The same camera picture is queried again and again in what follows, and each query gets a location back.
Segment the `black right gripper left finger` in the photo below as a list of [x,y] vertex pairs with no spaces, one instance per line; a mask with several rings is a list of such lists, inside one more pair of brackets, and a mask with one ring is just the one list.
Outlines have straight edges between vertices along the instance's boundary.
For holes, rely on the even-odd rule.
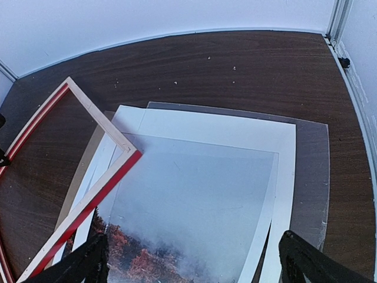
[[25,282],[107,282],[108,272],[108,238],[98,233],[61,262]]

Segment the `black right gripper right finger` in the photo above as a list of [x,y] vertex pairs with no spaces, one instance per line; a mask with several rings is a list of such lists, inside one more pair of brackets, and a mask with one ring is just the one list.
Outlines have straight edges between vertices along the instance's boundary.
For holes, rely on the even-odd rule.
[[283,282],[371,282],[335,262],[291,230],[279,242]]

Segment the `red wooden picture frame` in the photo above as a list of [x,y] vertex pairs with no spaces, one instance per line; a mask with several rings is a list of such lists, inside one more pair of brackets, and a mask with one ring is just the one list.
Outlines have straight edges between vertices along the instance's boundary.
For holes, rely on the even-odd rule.
[[[72,209],[67,200],[96,132],[120,155]],[[72,78],[24,123],[1,166],[1,281],[22,282],[52,261],[68,238],[141,157],[135,145]]]

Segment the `clear acrylic sheet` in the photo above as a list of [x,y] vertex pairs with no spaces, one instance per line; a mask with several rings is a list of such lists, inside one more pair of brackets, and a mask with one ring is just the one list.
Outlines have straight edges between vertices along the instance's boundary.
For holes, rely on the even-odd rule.
[[296,126],[295,191],[290,229],[322,251],[330,192],[329,131],[326,124],[252,111],[149,102],[148,108],[195,111],[290,123]]

